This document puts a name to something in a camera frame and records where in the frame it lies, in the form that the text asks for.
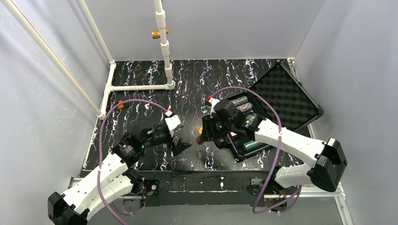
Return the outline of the purple 500 poker chip stack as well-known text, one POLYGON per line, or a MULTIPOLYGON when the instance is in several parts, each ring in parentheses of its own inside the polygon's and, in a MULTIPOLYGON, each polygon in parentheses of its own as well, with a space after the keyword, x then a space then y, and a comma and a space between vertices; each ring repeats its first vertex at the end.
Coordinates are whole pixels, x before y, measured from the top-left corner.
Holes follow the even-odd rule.
POLYGON ((243 113, 251 111, 252 108, 253 108, 253 105, 250 102, 247 102, 247 103, 237 106, 237 109, 239 109, 243 113))

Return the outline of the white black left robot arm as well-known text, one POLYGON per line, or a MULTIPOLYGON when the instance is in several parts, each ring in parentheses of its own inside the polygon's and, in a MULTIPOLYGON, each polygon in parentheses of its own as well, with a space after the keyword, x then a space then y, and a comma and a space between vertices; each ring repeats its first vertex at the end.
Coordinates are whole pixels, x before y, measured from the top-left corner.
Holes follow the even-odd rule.
POLYGON ((76 185, 49 196, 49 219, 55 225, 87 224, 102 208, 133 190, 143 178, 133 165, 145 155, 146 148, 163 144, 174 155, 192 145, 177 138, 166 124, 125 133, 102 162, 76 185))

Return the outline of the orange black 100 chip stack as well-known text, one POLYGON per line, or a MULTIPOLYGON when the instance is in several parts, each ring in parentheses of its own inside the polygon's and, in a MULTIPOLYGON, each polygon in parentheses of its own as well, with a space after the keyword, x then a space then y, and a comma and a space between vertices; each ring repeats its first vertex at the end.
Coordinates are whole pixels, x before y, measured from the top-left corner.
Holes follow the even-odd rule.
POLYGON ((198 145, 202 145, 203 143, 205 143, 206 142, 206 140, 202 137, 202 135, 198 135, 197 137, 196 137, 196 143, 198 144, 198 145))

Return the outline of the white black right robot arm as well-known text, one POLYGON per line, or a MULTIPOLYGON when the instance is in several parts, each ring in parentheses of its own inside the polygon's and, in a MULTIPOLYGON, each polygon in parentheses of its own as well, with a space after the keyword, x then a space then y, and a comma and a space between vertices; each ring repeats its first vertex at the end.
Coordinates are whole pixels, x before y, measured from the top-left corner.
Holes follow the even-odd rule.
POLYGON ((213 141, 222 148, 221 140, 234 150, 243 149, 245 142, 253 141, 280 147, 286 153, 299 158, 303 164, 278 166, 271 173, 271 186, 290 188, 299 185, 315 185, 335 192, 347 167, 341 143, 330 138, 327 141, 309 138, 287 128, 279 128, 271 120, 254 112, 241 112, 231 101, 207 99, 210 115, 203 119, 202 133, 198 142, 213 141))

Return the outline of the black poker set case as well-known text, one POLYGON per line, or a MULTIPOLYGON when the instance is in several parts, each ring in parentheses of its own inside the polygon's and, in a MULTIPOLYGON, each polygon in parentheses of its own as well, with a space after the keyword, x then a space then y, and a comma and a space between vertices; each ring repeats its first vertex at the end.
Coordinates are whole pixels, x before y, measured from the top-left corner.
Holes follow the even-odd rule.
MULTIPOLYGON (((250 90, 265 99, 278 113, 282 125, 291 131, 296 132, 323 115, 321 106, 302 87, 302 84, 292 75, 289 69, 280 62, 277 62, 261 76, 250 87, 250 90)), ((248 112, 262 115, 273 123, 277 123, 276 116, 267 105, 247 91, 228 96, 227 99, 230 101, 241 96, 247 96, 248 102, 253 105, 252 110, 248 112)), ((229 138, 229 140, 231 141, 229 146, 217 147, 231 149, 238 161, 243 161, 261 151, 271 149, 271 145, 265 144, 257 150, 245 152, 242 148, 243 143, 250 141, 249 138, 246 137, 238 141, 229 138)))

